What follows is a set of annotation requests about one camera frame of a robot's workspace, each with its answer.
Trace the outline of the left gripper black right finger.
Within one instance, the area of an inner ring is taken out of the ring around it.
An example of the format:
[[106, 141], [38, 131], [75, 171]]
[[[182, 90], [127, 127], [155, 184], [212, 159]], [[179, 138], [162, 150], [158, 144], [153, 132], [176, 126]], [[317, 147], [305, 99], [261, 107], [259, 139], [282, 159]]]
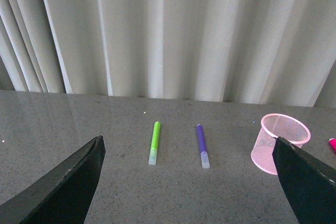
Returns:
[[335, 169], [280, 136], [272, 156], [299, 223], [335, 223]]

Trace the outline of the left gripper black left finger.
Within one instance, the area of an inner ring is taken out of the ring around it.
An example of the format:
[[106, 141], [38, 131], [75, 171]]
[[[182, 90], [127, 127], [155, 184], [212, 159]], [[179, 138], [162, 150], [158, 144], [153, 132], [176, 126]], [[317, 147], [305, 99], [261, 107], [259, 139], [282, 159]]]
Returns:
[[1, 205], [1, 223], [84, 223], [105, 156], [102, 136], [90, 140]]

